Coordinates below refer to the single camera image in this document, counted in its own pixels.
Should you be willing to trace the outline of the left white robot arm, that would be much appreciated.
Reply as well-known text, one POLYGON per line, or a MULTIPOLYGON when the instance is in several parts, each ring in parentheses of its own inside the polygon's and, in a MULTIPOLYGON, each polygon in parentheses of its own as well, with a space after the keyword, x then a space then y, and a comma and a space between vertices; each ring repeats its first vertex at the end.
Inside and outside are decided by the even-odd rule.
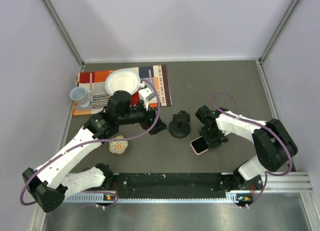
POLYGON ((57 154, 37 168, 27 168, 22 173, 21 204, 28 205, 24 194, 29 192, 34 203, 49 213, 74 194, 95 187, 109 189, 114 182, 113 172, 103 163, 81 173, 70 171, 90 152, 110 142, 120 126, 140 124, 144 134, 150 135, 166 129, 159 107, 150 107, 145 98, 135 105, 131 101, 132 96, 127 91, 116 91, 103 110, 92 115, 57 154))

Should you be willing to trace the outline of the black phone stand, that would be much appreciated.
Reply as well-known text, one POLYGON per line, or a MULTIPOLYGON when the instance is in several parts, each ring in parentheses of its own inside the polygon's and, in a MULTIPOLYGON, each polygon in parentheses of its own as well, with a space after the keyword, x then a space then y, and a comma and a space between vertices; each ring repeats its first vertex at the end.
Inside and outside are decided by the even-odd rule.
POLYGON ((185 138, 191 131, 190 114, 185 110, 172 115, 172 121, 169 123, 169 133, 177 139, 185 138))

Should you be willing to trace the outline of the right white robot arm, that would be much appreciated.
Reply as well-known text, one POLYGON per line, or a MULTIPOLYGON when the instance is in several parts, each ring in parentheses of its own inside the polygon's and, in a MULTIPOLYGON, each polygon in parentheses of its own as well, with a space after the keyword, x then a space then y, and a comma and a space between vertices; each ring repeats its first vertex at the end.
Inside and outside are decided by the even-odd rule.
POLYGON ((200 107, 195 116, 203 124, 199 137, 190 142, 196 155, 201 155, 229 141, 228 135, 235 134, 253 143, 256 155, 241 164, 233 172, 232 182, 245 189, 265 172, 275 172, 298 153, 298 148, 278 119, 258 121, 236 115, 225 108, 210 110, 200 107))

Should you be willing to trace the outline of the black phone pink case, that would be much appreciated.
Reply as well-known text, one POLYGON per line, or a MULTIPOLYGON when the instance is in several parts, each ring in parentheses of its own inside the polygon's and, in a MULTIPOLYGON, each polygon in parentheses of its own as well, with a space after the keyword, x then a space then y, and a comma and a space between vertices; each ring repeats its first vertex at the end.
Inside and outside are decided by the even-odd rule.
POLYGON ((190 146, 196 155, 201 155, 208 151, 208 145, 203 136, 200 136, 190 142, 190 146))

